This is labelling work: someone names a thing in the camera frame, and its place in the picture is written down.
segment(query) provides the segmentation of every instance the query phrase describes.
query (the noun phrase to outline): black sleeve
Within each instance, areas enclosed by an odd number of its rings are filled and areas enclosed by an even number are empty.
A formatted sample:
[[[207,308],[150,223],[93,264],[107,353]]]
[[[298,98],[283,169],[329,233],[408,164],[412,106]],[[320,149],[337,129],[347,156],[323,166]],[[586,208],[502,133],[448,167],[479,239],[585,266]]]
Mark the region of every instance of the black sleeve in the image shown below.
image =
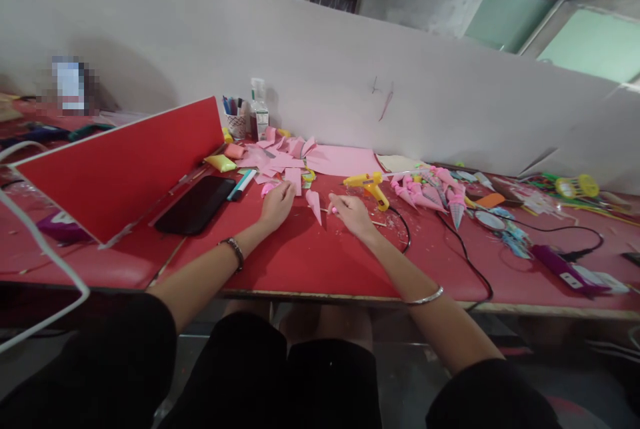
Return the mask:
[[[171,386],[176,340],[169,309],[135,296],[2,400],[2,427],[151,427]]]
[[[428,429],[480,426],[561,429],[547,400],[502,359],[464,369],[442,389],[427,414]]]

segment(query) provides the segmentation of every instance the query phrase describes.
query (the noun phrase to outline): red tabletop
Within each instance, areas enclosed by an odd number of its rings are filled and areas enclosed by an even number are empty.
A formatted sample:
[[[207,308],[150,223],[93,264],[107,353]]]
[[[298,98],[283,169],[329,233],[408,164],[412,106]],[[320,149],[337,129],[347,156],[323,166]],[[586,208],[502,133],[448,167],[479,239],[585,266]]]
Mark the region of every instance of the red tabletop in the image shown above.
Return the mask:
[[[235,172],[224,176],[240,178]],[[340,180],[318,175],[314,181],[312,189],[319,192],[324,207],[329,203],[329,193],[347,192],[339,185]],[[416,211],[400,201],[389,183],[383,183],[381,187],[411,229],[412,243],[407,257],[442,284],[456,300],[484,299],[487,289],[467,265],[459,241],[434,212]],[[188,238],[163,271],[160,281],[214,247],[221,239],[255,222],[262,205],[260,190],[255,182],[251,183],[240,202],[227,203],[201,236]],[[362,189],[348,191],[363,197],[372,219],[387,225],[380,227],[380,232],[402,249],[407,235],[397,215],[391,211],[380,213],[375,208],[375,201],[363,196]],[[32,196],[16,196],[14,200],[34,220],[55,211]],[[582,225],[598,230],[605,237],[604,246],[581,259],[581,265],[594,271],[608,272],[621,282],[640,288],[640,268],[620,255],[633,251],[629,243],[640,248],[640,228],[587,211],[566,211],[579,218]],[[534,217],[522,210],[513,210],[513,213],[519,220],[542,228],[573,225],[570,219]],[[90,287],[144,289],[182,241],[180,236],[159,234],[147,224],[152,218],[153,214],[140,222],[113,248],[99,250],[97,244],[76,244],[58,248],[58,252]],[[283,226],[254,251],[244,270],[231,278],[226,289],[291,296],[344,296],[369,300],[397,298],[383,269],[342,222],[327,213],[322,213],[322,221],[321,227],[307,207],[306,199],[297,197]],[[524,229],[534,242],[552,244],[563,250],[583,249],[597,242],[593,234],[579,229],[551,233]],[[64,273],[41,254],[27,230],[3,205],[0,205],[0,234],[1,281],[70,285]],[[469,257],[493,285],[495,303],[640,311],[640,294],[634,292],[598,296],[594,300],[573,292],[541,263],[514,256],[488,230],[467,216],[459,234],[467,245]]]

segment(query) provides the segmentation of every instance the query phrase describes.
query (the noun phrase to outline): red divider panel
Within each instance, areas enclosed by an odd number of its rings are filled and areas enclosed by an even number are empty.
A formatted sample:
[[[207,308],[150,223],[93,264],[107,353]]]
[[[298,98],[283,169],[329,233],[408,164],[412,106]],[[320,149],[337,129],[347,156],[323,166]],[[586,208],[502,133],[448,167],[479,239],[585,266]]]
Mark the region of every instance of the red divider panel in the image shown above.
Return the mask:
[[[107,243],[223,142],[215,97],[210,97],[14,167]]]

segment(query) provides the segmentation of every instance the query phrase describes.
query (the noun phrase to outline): bracelet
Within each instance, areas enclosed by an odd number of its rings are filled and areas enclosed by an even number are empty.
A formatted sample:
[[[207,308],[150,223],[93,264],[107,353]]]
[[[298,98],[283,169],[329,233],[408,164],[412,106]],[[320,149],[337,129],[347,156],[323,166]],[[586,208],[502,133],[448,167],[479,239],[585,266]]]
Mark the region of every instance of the bracelet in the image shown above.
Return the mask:
[[[442,286],[440,286],[438,288],[438,290],[435,292],[435,294],[432,294],[431,296],[425,297],[424,299],[418,299],[416,301],[405,302],[405,304],[407,306],[419,306],[420,304],[427,304],[428,302],[435,301],[436,299],[438,299],[440,296],[442,296],[443,292],[445,292],[445,289]]]
[[[218,242],[218,246],[220,244],[222,244],[223,242],[226,242],[229,246],[231,246],[231,248],[233,248],[233,250],[235,251],[235,256],[238,258],[238,269],[236,269],[235,272],[242,271],[242,266],[245,263],[245,257],[242,255],[242,251],[240,250],[240,246],[238,246],[238,243],[236,242],[236,240],[234,238],[224,239],[224,240]]]

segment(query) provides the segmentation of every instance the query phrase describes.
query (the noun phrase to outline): black shorts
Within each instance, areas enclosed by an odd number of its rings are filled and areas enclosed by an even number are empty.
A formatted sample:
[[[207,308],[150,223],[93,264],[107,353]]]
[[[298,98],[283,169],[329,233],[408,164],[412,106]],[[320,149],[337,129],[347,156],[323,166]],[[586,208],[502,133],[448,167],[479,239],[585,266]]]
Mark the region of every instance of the black shorts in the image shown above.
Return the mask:
[[[375,357],[338,339],[295,344],[254,314],[220,320],[161,428],[381,428]]]

